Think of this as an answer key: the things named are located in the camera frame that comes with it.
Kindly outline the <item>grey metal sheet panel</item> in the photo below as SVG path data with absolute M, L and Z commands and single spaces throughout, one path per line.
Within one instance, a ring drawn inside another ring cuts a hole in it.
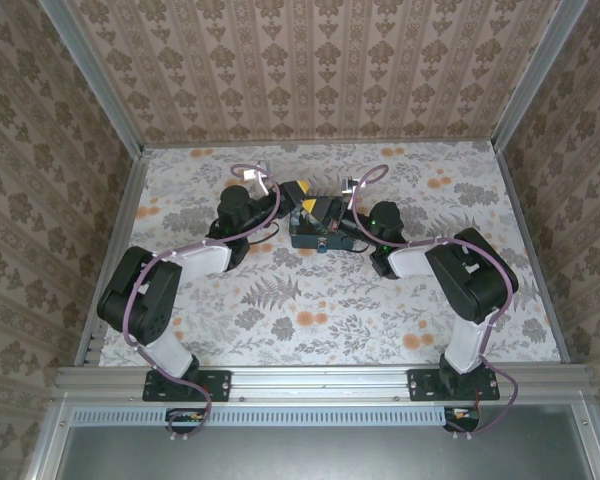
M 441 427 L 71 431 L 57 480 L 593 480 L 566 407 L 516 407 L 486 433 Z

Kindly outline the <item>starry night print tin box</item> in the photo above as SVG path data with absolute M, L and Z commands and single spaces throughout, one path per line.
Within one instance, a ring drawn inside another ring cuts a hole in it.
M 307 228 L 304 217 L 309 215 L 301 206 L 294 209 L 289 219 L 289 235 L 291 238 L 291 244 L 296 249 L 312 249 L 316 251 L 317 242 L 320 239 L 327 241 L 328 250 L 346 250 L 352 251 L 354 246 L 354 239 L 337 232 L 338 223 L 340 216 L 346 210 L 346 204 L 343 201 L 342 196 L 330 196 L 337 200 L 337 214 L 330 221 L 322 221 L 324 224 L 329 224 L 329 227 L 333 230 L 332 234 L 314 234 L 310 229 Z

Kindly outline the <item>floral table cloth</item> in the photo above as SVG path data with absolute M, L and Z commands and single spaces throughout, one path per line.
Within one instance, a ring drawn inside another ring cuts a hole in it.
M 234 164 L 268 163 L 277 180 L 307 180 L 335 195 L 345 177 L 386 164 L 357 208 L 380 201 L 400 210 L 404 235 L 420 240 L 473 227 L 511 266 L 519 290 L 491 334 L 492 362 L 557 362 L 545 310 L 491 145 L 478 142 L 286 144 L 155 149 L 130 237 L 162 252 L 201 240 Z M 288 225 L 251 239 L 234 270 L 182 283 L 170 330 L 206 366 L 359 365 L 436 362 L 455 319 L 431 276 L 379 277 L 370 251 L 296 249 Z

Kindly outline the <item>aluminium front rail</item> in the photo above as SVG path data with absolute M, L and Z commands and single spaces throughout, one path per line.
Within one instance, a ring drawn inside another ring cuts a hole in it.
M 408 371 L 413 365 L 237 367 L 229 403 L 253 405 L 406 404 Z M 519 386 L 516 403 L 571 404 L 595 397 L 586 368 L 577 364 L 499 363 L 501 404 Z M 51 401 L 76 405 L 140 404 L 147 367 L 65 367 L 58 370 Z

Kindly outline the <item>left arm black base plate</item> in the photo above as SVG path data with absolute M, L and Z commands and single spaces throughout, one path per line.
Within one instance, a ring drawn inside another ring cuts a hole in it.
M 212 401 L 227 402 L 231 391 L 232 372 L 229 370 L 199 370 L 197 384 Z M 146 374 L 142 399 L 145 402 L 204 402 L 204 396 L 190 386 L 165 378 L 155 370 Z

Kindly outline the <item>aluminium corner post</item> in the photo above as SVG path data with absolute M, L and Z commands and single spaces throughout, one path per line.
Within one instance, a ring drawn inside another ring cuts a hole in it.
M 123 102 L 109 81 L 87 36 L 65 0 L 39 0 L 74 62 L 133 160 L 142 156 L 143 142 Z
M 587 2 L 561 0 L 491 136 L 496 153 L 502 153 L 511 140 Z

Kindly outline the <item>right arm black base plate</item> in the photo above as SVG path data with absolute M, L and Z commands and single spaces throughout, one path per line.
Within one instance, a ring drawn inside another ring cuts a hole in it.
M 466 374 L 433 368 L 411 369 L 407 377 L 410 399 L 415 402 L 500 399 L 496 375 L 484 366 Z

